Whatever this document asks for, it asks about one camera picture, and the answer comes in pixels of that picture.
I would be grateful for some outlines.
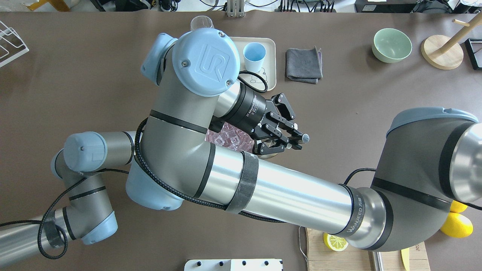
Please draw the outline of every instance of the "folded towel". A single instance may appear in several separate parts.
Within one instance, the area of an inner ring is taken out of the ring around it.
[[[290,48],[286,51],[286,76],[296,82],[316,84],[323,78],[321,51]]]

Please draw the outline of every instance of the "wooden mug tree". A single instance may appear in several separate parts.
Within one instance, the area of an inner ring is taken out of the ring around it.
[[[452,22],[464,27],[451,38],[444,35],[428,37],[422,42],[420,48],[424,59],[439,69],[447,70],[460,66],[464,59],[464,51],[462,51],[458,41],[474,27],[482,24],[482,12],[473,17],[468,23],[455,19]]]

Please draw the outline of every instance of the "round wooden base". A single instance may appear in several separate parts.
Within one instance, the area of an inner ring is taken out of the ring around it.
[[[425,39],[420,46],[423,58],[432,66],[439,69],[449,70],[460,66],[464,59],[464,51],[458,43],[445,53],[437,51],[447,43],[449,39],[450,37],[444,35],[434,35]]]

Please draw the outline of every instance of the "yellow knife handle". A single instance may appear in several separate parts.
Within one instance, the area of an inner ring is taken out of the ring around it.
[[[410,271],[410,248],[404,248],[402,252],[402,262],[405,270]]]

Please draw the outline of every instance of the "clear plastic cup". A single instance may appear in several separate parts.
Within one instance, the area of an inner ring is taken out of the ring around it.
[[[204,27],[214,28],[213,21],[208,16],[199,15],[191,20],[191,31]]]

